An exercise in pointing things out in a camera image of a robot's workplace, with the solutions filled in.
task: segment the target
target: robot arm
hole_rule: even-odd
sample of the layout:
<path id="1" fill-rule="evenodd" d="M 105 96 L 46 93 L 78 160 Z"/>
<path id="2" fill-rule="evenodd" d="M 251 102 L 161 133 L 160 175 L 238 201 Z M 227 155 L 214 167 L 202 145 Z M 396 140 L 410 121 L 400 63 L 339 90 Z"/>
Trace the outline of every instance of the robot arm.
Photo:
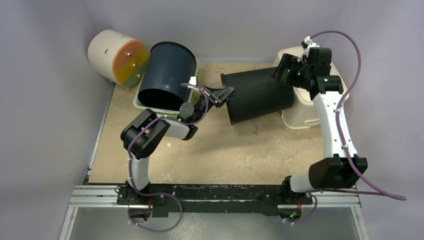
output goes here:
<path id="1" fill-rule="evenodd" d="M 131 148 L 131 154 L 133 155 L 131 169 L 134 183 L 139 190 L 144 189 L 149 184 L 149 157 L 155 151 L 162 138 L 173 137 L 181 140 L 190 140 L 198 130 L 196 126 L 190 123 L 198 121 L 205 110 L 209 111 L 212 106 L 220 108 L 224 105 L 233 90 L 234 88 L 232 87 L 211 88 L 203 86 L 207 99 L 201 97 L 195 104 L 190 102 L 183 103 L 177 117 L 178 120 L 174 118 L 161 119 L 150 127 L 147 133 L 136 140 Z M 160 116 L 150 109 L 145 109 L 138 115 L 120 135 L 124 148 L 128 150 L 128 146 L 142 129 L 157 118 L 160 118 Z M 129 178 L 127 181 L 132 186 L 132 181 Z"/>
<path id="2" fill-rule="evenodd" d="M 366 158 L 358 157 L 346 124 L 344 107 L 337 110 L 343 86 L 339 76 L 330 75 L 332 52 L 329 48 L 313 43 L 310 37 L 305 38 L 302 46 L 304 52 L 301 57 L 290 54 L 282 56 L 272 77 L 309 92 L 321 123 L 324 159 L 312 164 L 308 172 L 291 176 L 288 179 L 290 190 L 303 193 L 314 189 L 351 188 L 359 177 L 349 165 L 344 148 L 349 149 L 350 157 L 362 174 L 368 163 Z M 339 136 L 336 114 L 339 114 L 340 125 L 347 139 L 346 145 L 342 144 Z"/>

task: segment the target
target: wooden board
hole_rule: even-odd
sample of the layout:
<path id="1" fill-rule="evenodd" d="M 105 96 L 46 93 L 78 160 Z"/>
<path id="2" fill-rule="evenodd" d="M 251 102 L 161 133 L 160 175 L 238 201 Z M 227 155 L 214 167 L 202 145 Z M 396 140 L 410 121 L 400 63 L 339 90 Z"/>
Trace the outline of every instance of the wooden board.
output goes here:
<path id="1" fill-rule="evenodd" d="M 202 63 L 200 83 L 221 87 L 221 73 L 230 74 L 271 67 L 254 63 Z M 131 91 L 116 86 L 94 159 L 90 183 L 123 183 L 128 176 L 128 155 L 121 131 L 139 113 Z M 166 137 L 151 155 L 152 183 L 280 184 L 284 177 L 304 173 L 322 159 L 319 127 L 287 128 L 275 112 L 231 126 L 227 107 L 212 108 L 197 124 L 189 141 Z"/>

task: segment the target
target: white wall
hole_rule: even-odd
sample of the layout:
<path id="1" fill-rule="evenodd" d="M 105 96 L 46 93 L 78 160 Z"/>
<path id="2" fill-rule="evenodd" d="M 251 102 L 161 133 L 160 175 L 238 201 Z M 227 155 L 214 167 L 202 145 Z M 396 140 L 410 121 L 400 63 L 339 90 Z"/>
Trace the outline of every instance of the white wall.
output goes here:
<path id="1" fill-rule="evenodd" d="M 358 83 L 346 103 L 350 134 L 365 176 L 401 202 L 361 196 L 370 239 L 423 239 L 424 228 L 424 2 L 349 0 L 334 29 L 350 34 L 362 55 Z M 324 43 L 349 85 L 357 57 L 350 42 L 329 35 Z M 370 189 L 365 183 L 361 190 Z"/>
<path id="2" fill-rule="evenodd" d="M 148 48 L 185 45 L 204 61 L 274 61 L 279 50 L 332 29 L 347 0 L 85 0 L 100 30 Z"/>
<path id="3" fill-rule="evenodd" d="M 81 0 L 0 1 L 0 239 L 59 237 L 112 90 Z"/>

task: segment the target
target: black plastic bucket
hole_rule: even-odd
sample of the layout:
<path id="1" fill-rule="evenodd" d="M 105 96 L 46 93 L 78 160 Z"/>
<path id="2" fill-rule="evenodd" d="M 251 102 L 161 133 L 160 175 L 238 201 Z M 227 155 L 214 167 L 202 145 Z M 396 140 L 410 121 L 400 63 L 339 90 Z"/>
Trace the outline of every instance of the black plastic bucket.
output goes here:
<path id="1" fill-rule="evenodd" d="M 196 58 L 185 46 L 171 41 L 159 42 L 150 50 L 147 69 L 138 92 L 146 107 L 178 111 L 188 100 L 188 83 L 196 69 Z"/>
<path id="2" fill-rule="evenodd" d="M 276 67 L 221 74 L 223 87 L 233 87 L 227 98 L 231 125 L 293 106 L 293 87 L 274 80 Z"/>

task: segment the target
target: black trash bin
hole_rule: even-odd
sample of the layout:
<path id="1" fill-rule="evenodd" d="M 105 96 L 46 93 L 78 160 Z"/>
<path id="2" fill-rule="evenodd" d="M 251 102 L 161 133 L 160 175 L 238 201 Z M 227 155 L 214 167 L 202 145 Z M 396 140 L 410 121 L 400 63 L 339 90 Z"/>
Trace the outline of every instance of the black trash bin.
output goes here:
<path id="1" fill-rule="evenodd" d="M 293 87 L 271 77 L 276 68 L 221 74 L 222 86 L 234 88 L 226 100 L 231 125 L 293 106 Z"/>

